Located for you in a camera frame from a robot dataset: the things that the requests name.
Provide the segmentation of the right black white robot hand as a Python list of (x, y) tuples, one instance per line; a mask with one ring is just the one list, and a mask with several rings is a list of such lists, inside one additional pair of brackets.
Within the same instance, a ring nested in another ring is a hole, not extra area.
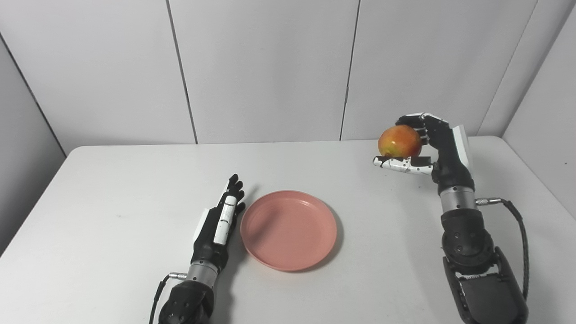
[(468, 137), (463, 125), (450, 127), (447, 121), (428, 112), (401, 116), (396, 125), (414, 129), (422, 145), (430, 145), (437, 150), (437, 160), (432, 161), (428, 156), (375, 156), (375, 166), (404, 174), (430, 175), (439, 193), (458, 186), (475, 191), (473, 164), (468, 154)]

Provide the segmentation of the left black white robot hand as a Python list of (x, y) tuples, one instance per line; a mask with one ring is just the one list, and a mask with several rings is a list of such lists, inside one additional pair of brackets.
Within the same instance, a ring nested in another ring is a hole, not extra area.
[[(222, 195), (220, 195), (217, 205), (208, 209), (200, 231), (194, 240), (191, 263), (200, 261), (209, 262), (217, 268), (218, 272), (225, 268), (229, 259), (228, 245), (233, 236), (233, 232), (236, 229), (239, 214), (243, 212), (246, 207), (246, 203), (242, 201), (244, 196), (245, 192), (243, 191), (243, 182), (239, 180), (238, 174), (233, 174), (228, 179), (227, 185)], [(225, 207), (225, 201), (228, 197), (235, 198), (236, 205), (230, 217), (228, 233), (225, 241), (220, 244), (214, 242), (214, 238), (220, 222), (222, 210)]]

